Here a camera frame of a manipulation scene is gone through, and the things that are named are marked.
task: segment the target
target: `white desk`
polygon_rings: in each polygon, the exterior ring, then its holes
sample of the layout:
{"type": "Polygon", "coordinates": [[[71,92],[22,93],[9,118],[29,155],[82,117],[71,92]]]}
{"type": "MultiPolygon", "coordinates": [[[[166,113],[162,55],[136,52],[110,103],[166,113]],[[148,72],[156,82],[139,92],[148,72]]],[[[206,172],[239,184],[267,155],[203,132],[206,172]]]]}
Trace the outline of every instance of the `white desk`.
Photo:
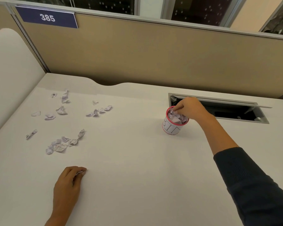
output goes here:
{"type": "Polygon", "coordinates": [[[168,93],[273,107],[262,109],[270,124],[219,122],[283,189],[283,100],[133,83],[102,86],[48,73],[0,130],[0,226],[45,224],[53,186],[71,165],[88,172],[68,225],[242,225],[199,125],[189,121],[175,136],[162,130],[168,93]],[[65,105],[68,115],[59,116],[64,88],[71,103],[65,105]],[[106,114],[85,116],[107,105],[113,109],[106,114]],[[38,110],[41,116],[30,116],[38,110]],[[44,121],[47,112],[57,117],[44,121]],[[83,128],[78,145],[45,154],[52,141],[83,128]],[[38,133],[26,140],[34,129],[38,133]]]}

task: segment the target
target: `white bin with red rim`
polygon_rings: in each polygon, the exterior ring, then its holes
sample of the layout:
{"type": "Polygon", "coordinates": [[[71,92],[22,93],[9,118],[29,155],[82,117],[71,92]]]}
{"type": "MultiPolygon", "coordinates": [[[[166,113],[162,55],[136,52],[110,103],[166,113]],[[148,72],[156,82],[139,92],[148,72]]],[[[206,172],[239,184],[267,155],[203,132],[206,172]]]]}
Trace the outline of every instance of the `white bin with red rim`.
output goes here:
{"type": "Polygon", "coordinates": [[[170,109],[173,108],[173,107],[174,106],[171,106],[170,108],[168,108],[166,110],[166,117],[164,118],[164,121],[162,122],[162,129],[167,134],[170,134],[170,135],[176,135],[177,133],[179,133],[181,128],[189,122],[189,119],[188,119],[184,124],[173,123],[168,117],[168,113],[169,113],[170,109]]]}

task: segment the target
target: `number 385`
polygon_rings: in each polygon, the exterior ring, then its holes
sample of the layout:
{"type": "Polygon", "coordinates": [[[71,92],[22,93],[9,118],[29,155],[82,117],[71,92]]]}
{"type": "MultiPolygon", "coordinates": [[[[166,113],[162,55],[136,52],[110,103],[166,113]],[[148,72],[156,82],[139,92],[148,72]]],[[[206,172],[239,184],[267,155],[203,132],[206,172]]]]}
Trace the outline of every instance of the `number 385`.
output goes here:
{"type": "Polygon", "coordinates": [[[47,20],[47,21],[55,22],[55,19],[53,18],[53,15],[43,15],[43,14],[40,14],[40,16],[41,16],[42,20],[47,20]]]}

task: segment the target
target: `blue number sign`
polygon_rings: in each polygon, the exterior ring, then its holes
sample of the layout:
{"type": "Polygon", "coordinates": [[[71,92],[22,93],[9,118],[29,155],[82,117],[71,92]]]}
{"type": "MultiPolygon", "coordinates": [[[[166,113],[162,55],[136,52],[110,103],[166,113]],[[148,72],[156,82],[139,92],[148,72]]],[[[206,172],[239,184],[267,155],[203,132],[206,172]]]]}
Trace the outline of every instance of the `blue number sign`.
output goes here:
{"type": "Polygon", "coordinates": [[[74,13],[22,6],[16,9],[24,22],[78,28],[74,13]]]}

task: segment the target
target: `navy blue sleeve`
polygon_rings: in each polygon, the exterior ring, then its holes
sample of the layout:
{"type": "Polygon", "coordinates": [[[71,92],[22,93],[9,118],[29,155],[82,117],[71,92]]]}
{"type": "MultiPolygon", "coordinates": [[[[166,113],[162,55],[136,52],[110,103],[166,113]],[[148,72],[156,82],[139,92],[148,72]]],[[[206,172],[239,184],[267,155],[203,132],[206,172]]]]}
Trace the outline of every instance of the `navy blue sleeve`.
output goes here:
{"type": "Polygon", "coordinates": [[[245,226],[283,226],[283,190],[240,147],[214,160],[245,226]]]}

